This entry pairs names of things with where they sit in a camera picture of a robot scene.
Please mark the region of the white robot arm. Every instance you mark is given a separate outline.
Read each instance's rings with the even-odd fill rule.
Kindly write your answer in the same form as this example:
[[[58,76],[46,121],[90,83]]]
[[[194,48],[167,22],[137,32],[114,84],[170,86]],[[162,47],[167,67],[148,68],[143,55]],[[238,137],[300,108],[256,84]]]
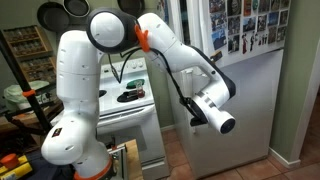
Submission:
[[[41,147],[55,165],[71,165],[73,180],[111,178],[115,166],[106,144],[136,140],[140,161],[149,178],[167,175],[168,166],[150,84],[127,89],[129,81],[148,77],[144,70],[126,71],[123,65],[102,64],[104,56],[143,51],[158,68],[173,74],[199,67],[208,84],[182,104],[194,126],[208,124],[230,132],[234,118],[222,105],[235,94],[235,84],[199,49],[180,42],[156,14],[134,17],[117,9],[98,8],[84,30],[65,32],[57,53],[57,96],[64,109]]]

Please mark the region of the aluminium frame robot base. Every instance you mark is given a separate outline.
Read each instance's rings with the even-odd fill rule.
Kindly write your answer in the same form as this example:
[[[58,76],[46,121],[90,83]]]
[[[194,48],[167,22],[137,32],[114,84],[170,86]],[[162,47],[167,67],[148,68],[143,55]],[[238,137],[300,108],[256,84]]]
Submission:
[[[112,156],[114,175],[109,180],[128,180],[127,148],[125,144],[107,148]]]

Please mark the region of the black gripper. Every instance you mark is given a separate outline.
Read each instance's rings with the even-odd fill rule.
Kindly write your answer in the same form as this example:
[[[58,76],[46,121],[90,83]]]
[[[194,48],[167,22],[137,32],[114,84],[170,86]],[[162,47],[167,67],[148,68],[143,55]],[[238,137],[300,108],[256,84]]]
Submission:
[[[190,120],[190,125],[191,125],[192,127],[194,127],[194,126],[199,126],[199,125],[203,125],[203,124],[207,124],[207,123],[208,123],[207,120],[202,119],[202,118],[200,118],[200,117],[197,116],[197,115],[194,115],[194,116],[191,118],[191,120]]]

